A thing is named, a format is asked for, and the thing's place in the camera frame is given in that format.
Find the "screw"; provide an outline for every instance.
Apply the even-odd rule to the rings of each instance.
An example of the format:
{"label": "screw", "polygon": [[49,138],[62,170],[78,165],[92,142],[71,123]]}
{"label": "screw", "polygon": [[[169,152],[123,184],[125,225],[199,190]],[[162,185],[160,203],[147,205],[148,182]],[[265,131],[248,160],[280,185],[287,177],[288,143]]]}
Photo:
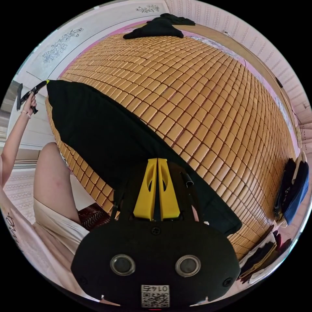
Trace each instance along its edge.
{"label": "screw", "polygon": [[228,287],[230,286],[230,284],[232,283],[232,278],[229,277],[228,279],[226,279],[224,282],[223,282],[223,287]]}
{"label": "screw", "polygon": [[152,228],[152,230],[151,230],[151,233],[152,233],[153,235],[159,235],[160,232],[161,232],[161,230],[160,230],[160,228],[158,228],[158,227],[154,227],[154,228]]}

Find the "bamboo mat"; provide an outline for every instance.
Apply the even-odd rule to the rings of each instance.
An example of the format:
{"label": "bamboo mat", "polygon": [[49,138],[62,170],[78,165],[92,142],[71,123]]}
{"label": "bamboo mat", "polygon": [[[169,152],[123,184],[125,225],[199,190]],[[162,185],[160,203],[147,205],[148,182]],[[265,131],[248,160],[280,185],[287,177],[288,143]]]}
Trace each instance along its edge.
{"label": "bamboo mat", "polygon": [[[273,223],[284,164],[294,157],[281,112],[263,85],[222,51],[185,37],[104,39],[61,79],[86,83],[139,116],[218,193],[243,226],[229,236],[242,258]],[[110,213],[112,189],[60,140],[86,191]]]}

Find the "sticker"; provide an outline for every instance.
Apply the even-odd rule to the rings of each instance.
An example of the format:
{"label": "sticker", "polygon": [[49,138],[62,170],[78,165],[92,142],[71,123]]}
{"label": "sticker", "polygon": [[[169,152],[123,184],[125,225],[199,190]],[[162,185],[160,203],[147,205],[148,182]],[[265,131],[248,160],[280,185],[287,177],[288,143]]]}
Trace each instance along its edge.
{"label": "sticker", "polygon": [[169,308],[169,285],[141,285],[142,308]]}

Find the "woman's hand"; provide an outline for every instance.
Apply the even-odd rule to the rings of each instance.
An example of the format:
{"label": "woman's hand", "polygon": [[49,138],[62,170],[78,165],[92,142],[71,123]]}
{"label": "woman's hand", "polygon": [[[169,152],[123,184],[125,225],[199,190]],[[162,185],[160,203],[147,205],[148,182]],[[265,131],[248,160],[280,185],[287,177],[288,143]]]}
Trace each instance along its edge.
{"label": "woman's hand", "polygon": [[29,116],[31,116],[33,113],[31,106],[36,107],[36,99],[33,92],[31,92],[28,99],[26,100],[23,110],[19,118],[17,119],[10,135],[8,136],[6,143],[4,144],[3,151],[1,154],[2,158],[2,181],[0,179],[1,186],[5,185],[5,183],[7,182],[12,173],[23,133],[25,131],[27,123],[29,122]]}
{"label": "woman's hand", "polygon": [[32,115],[33,110],[32,110],[32,106],[36,107],[37,103],[36,103],[36,97],[34,96],[33,92],[31,92],[31,94],[29,95],[27,101],[24,104],[23,107],[23,111],[25,111],[26,113],[29,114],[29,116]]}

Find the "folded clothes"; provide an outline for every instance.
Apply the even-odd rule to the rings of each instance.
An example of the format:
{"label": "folded clothes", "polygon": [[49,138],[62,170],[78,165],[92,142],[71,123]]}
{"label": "folded clothes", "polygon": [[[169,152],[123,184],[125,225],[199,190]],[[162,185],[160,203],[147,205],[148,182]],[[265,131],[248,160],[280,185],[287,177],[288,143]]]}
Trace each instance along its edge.
{"label": "folded clothes", "polygon": [[295,169],[296,163],[290,158],[285,164],[282,180],[274,204],[274,215],[276,221],[281,219],[281,206],[284,201],[286,191],[292,186]]}
{"label": "folded clothes", "polygon": [[143,27],[136,28],[130,33],[123,36],[124,39],[135,39],[142,37],[157,37],[157,36],[173,36],[183,38],[183,33],[174,28],[166,19],[158,19]]}
{"label": "folded clothes", "polygon": [[203,221],[226,236],[241,228],[239,218],[207,182],[134,113],[87,84],[50,80],[47,91],[61,140],[112,189],[121,187],[135,165],[165,158],[191,177]]}
{"label": "folded clothes", "polygon": [[250,257],[252,257],[256,251],[259,248],[263,248],[265,246],[265,244],[267,244],[268,242],[271,242],[272,244],[276,243],[275,241],[275,237],[273,235],[272,232],[270,232],[267,237],[261,241],[260,244],[256,245],[253,249],[251,249],[241,260],[240,260],[240,267],[243,268],[243,266],[246,264],[246,262],[248,261],[248,259]]}
{"label": "folded clothes", "polygon": [[309,166],[304,152],[296,162],[289,159],[285,165],[282,181],[274,204],[275,221],[291,224],[299,205],[309,187]]}
{"label": "folded clothes", "polygon": [[246,270],[246,271],[244,271],[244,272],[242,272],[242,271],[243,271],[243,270],[242,270],[242,271],[241,271],[241,274],[240,274],[240,278],[242,279],[242,278],[248,276],[249,274],[255,272],[258,268],[260,268],[260,267],[263,265],[263,263],[270,257],[270,255],[274,252],[275,249],[276,249],[276,243],[272,244],[271,242],[269,242],[269,243],[266,245],[266,247],[263,248],[263,250],[262,250],[262,254],[263,254],[263,255],[265,254],[265,255],[262,257],[262,259],[259,260],[259,261],[257,261],[258,258],[260,258],[260,256],[259,256],[257,259],[255,259],[255,261],[257,261],[257,262],[254,263],[253,266],[252,266],[251,268],[249,268],[248,270]]}
{"label": "folded clothes", "polygon": [[309,188],[309,166],[301,161],[294,184],[288,190],[282,203],[281,210],[288,225],[291,224],[299,205],[303,201]]}
{"label": "folded clothes", "polygon": [[156,17],[153,20],[149,20],[147,23],[151,23],[151,22],[154,22],[154,21],[160,20],[160,19],[166,19],[172,25],[190,25],[190,26],[195,25],[195,22],[193,22],[192,20],[186,19],[184,17],[177,17],[177,16],[175,16],[173,14],[169,14],[169,13],[163,13],[160,15],[160,17]]}
{"label": "folded clothes", "polygon": [[251,271],[260,267],[272,251],[276,248],[276,242],[268,242],[262,248],[258,248],[257,251],[246,261],[245,265],[241,268],[240,278],[248,275]]}

